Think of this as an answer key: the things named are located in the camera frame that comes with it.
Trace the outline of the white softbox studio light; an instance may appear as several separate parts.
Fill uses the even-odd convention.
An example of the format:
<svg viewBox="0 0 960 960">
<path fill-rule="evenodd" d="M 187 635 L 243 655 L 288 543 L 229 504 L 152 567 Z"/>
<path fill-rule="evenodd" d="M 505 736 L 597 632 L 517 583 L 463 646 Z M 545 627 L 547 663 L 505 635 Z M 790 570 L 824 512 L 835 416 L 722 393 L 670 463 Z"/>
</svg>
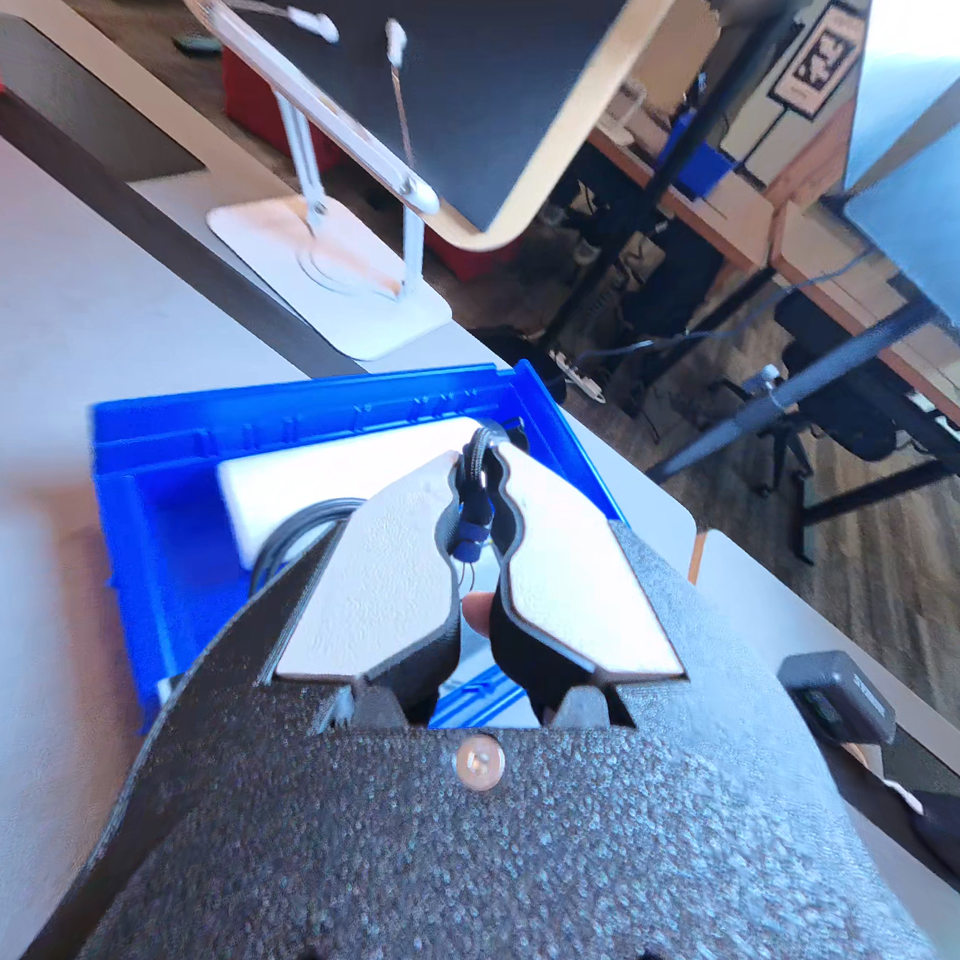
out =
<svg viewBox="0 0 960 960">
<path fill-rule="evenodd" d="M 959 3 L 873 1 L 844 216 L 959 324 Z"/>
</svg>

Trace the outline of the blue box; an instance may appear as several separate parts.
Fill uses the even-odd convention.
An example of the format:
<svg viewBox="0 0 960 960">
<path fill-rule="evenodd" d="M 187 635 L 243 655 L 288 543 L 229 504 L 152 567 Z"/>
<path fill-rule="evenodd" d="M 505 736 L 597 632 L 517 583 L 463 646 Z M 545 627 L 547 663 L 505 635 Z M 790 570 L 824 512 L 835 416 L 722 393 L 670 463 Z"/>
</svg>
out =
<svg viewBox="0 0 960 960">
<path fill-rule="evenodd" d="M 673 124 L 668 139 L 657 160 L 666 162 L 674 152 L 677 143 L 690 126 L 694 111 L 680 114 Z M 672 178 L 671 185 L 691 201 L 708 197 L 727 174 L 737 169 L 738 162 L 703 141 L 691 154 L 690 159 Z"/>
</svg>

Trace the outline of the white desk stand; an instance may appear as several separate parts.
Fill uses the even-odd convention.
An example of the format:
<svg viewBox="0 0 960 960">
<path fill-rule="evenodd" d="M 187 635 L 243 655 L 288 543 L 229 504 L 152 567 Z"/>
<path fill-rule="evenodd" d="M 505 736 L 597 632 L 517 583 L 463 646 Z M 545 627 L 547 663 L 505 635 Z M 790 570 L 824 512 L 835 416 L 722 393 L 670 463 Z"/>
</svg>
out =
<svg viewBox="0 0 960 960">
<path fill-rule="evenodd" d="M 300 192 L 210 209 L 212 234 L 340 354 L 377 361 L 449 324 L 447 301 L 424 278 L 425 218 L 440 198 L 415 171 L 400 94 L 406 33 L 390 18 L 385 56 L 393 80 L 405 158 L 401 159 L 306 73 L 303 54 L 243 15 L 278 18 L 317 42 L 336 46 L 341 30 L 325 13 L 267 2 L 187 1 L 198 22 L 264 80 L 277 103 Z M 402 204 L 402 255 L 327 192 L 316 128 Z"/>
</svg>

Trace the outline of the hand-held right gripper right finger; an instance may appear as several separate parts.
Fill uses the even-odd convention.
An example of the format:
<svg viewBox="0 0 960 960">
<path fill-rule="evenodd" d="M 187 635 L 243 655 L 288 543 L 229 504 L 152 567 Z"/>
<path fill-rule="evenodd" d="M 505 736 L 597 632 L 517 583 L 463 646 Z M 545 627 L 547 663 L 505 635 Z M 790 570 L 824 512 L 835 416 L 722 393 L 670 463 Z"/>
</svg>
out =
<svg viewBox="0 0 960 960">
<path fill-rule="evenodd" d="M 499 565 L 490 616 L 498 666 L 528 694 L 602 691 L 687 676 L 611 522 L 508 441 L 486 450 Z"/>
</svg>

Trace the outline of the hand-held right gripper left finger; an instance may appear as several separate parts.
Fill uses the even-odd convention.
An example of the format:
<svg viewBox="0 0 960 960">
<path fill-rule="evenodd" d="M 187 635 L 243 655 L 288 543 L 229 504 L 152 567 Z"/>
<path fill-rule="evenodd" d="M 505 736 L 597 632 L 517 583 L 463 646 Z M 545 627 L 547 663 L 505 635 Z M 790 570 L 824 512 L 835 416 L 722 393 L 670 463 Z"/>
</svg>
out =
<svg viewBox="0 0 960 960">
<path fill-rule="evenodd" d="M 282 680 L 437 694 L 461 656 L 460 454 L 438 454 L 355 510 L 279 656 Z"/>
</svg>

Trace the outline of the blue plastic bin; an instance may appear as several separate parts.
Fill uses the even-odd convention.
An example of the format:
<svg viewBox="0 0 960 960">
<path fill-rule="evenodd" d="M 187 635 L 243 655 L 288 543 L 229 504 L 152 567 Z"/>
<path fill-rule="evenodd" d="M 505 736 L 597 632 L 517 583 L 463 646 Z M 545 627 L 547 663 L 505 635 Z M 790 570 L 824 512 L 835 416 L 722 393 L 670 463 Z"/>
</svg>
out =
<svg viewBox="0 0 960 960">
<path fill-rule="evenodd" d="M 531 456 L 625 521 L 526 362 L 334 376 L 107 401 L 90 410 L 92 480 L 147 733 L 159 683 L 183 674 L 248 596 L 217 480 L 222 462 L 478 415 L 522 423 Z"/>
</svg>

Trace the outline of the dark board with pale edge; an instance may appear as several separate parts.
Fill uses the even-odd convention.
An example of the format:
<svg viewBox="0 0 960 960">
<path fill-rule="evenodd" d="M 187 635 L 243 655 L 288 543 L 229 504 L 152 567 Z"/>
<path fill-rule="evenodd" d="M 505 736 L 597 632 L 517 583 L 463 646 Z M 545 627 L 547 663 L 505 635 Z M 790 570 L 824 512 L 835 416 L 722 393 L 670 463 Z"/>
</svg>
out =
<svg viewBox="0 0 960 960">
<path fill-rule="evenodd" d="M 708 2 L 279 2 L 211 13 L 224 43 L 446 243 L 506 246 L 646 62 L 678 104 Z"/>
</svg>

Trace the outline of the wooden office desk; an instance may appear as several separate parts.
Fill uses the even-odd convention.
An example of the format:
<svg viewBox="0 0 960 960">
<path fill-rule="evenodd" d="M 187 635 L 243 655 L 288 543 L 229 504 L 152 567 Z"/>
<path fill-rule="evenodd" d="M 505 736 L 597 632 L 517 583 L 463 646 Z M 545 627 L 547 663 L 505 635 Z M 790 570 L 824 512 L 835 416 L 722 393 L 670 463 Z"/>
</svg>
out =
<svg viewBox="0 0 960 960">
<path fill-rule="evenodd" d="M 772 267 L 787 283 L 839 269 L 859 243 L 826 213 L 815 213 L 814 189 L 841 174 L 855 103 L 845 102 L 764 192 L 740 175 L 726 174 L 706 198 L 688 199 L 670 188 L 661 207 L 709 241 L 746 279 Z M 858 334 L 906 304 L 891 281 L 895 268 L 883 255 L 834 280 L 804 289 L 812 302 L 850 334 Z M 939 328 L 917 332 L 880 354 L 881 359 L 945 416 L 958 422 L 958 345 Z"/>
</svg>

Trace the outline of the black table strip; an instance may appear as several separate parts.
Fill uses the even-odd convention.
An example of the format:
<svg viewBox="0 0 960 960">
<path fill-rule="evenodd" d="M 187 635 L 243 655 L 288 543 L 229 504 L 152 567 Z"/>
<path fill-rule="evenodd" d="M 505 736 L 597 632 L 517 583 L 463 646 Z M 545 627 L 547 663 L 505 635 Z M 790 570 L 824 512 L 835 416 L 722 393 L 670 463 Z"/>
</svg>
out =
<svg viewBox="0 0 960 960">
<path fill-rule="evenodd" d="M 364 375 L 217 240 L 209 209 L 282 181 L 66 2 L 2 2 L 2 139 L 309 378 Z"/>
</svg>

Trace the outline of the framed marker sign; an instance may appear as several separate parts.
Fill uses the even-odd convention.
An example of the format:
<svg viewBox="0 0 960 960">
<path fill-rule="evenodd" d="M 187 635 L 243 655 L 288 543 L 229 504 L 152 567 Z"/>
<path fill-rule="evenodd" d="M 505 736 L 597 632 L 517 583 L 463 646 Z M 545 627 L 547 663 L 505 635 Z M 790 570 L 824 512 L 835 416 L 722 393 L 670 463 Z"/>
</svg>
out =
<svg viewBox="0 0 960 960">
<path fill-rule="evenodd" d="M 826 3 L 767 94 L 785 111 L 813 121 L 863 55 L 867 14 L 847 2 Z"/>
</svg>

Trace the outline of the black light stand pole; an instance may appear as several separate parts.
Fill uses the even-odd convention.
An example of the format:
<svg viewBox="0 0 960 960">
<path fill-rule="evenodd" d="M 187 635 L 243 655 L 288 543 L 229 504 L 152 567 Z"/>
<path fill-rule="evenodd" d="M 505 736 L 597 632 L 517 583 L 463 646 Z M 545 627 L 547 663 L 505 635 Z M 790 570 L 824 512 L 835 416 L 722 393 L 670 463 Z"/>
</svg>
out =
<svg viewBox="0 0 960 960">
<path fill-rule="evenodd" d="M 720 421 L 672 456 L 655 463 L 646 471 L 646 477 L 655 485 L 662 485 L 746 435 L 771 426 L 787 408 L 846 377 L 930 324 L 945 327 L 950 335 L 958 333 L 957 322 L 943 314 L 929 299 L 921 297 L 909 302 L 873 326 L 848 337 L 798 375 L 750 400 L 736 414 Z"/>
</svg>

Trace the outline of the black office chair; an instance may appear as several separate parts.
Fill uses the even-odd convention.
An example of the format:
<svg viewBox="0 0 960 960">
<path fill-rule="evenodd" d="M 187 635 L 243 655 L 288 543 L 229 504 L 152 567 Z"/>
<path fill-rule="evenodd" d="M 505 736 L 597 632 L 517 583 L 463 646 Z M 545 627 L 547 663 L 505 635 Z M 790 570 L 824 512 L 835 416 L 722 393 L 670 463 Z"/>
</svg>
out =
<svg viewBox="0 0 960 960">
<path fill-rule="evenodd" d="M 805 372 L 848 339 L 846 330 L 803 293 L 788 294 L 775 306 L 774 320 L 793 336 L 781 354 L 788 378 Z M 889 416 L 853 388 L 846 375 L 796 401 L 795 406 L 795 411 L 782 414 L 758 434 L 773 440 L 773 468 L 771 480 L 754 491 L 768 498 L 779 489 L 787 452 L 791 451 L 798 461 L 798 470 L 791 479 L 791 547 L 797 559 L 811 567 L 815 563 L 815 548 L 810 539 L 813 527 L 897 497 L 904 491 L 904 484 L 903 477 L 895 473 L 826 500 L 810 500 L 813 467 L 802 443 L 805 432 L 818 428 L 856 458 L 879 462 L 895 452 L 897 428 Z"/>
</svg>

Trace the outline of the white box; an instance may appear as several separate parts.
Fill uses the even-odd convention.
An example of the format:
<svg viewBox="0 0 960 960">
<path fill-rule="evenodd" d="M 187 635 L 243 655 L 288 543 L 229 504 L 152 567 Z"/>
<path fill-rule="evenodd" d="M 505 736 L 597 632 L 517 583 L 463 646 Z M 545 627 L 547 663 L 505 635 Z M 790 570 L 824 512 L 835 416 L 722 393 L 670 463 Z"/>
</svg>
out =
<svg viewBox="0 0 960 960">
<path fill-rule="evenodd" d="M 242 570 L 283 522 L 320 502 L 369 499 L 481 426 L 459 416 L 222 461 L 216 477 Z"/>
</svg>

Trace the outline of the white power strip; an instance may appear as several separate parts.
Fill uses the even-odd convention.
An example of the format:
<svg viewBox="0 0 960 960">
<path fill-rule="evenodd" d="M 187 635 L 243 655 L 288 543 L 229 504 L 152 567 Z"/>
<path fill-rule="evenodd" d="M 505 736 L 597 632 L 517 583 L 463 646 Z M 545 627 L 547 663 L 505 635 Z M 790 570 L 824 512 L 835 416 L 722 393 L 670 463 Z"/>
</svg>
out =
<svg viewBox="0 0 960 960">
<path fill-rule="evenodd" d="M 576 357 L 568 355 L 559 349 L 547 353 L 549 360 L 554 364 L 557 373 L 549 381 L 549 387 L 573 387 L 593 403 L 605 405 L 607 399 L 603 388 L 596 382 L 593 375 L 586 369 L 589 352 Z"/>
</svg>

